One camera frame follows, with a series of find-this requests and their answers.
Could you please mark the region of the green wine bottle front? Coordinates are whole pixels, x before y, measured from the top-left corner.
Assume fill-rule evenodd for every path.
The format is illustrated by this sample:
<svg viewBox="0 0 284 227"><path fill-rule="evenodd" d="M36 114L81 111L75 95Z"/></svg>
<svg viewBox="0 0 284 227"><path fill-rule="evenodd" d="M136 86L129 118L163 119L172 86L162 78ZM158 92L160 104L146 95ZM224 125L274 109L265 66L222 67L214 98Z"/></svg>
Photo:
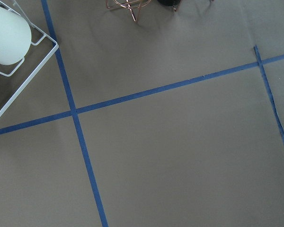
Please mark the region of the green wine bottle front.
<svg viewBox="0 0 284 227"><path fill-rule="evenodd" d="M158 0L158 2L164 6L175 6L178 5L181 0Z"/></svg>

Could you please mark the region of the white cup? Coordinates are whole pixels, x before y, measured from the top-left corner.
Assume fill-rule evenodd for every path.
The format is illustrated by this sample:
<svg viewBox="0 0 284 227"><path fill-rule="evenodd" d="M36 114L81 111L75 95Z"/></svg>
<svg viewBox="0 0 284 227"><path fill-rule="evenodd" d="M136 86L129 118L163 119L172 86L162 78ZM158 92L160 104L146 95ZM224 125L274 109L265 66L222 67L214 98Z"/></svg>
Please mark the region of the white cup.
<svg viewBox="0 0 284 227"><path fill-rule="evenodd" d="M31 29L23 17L0 7L0 64L19 62L31 45Z"/></svg>

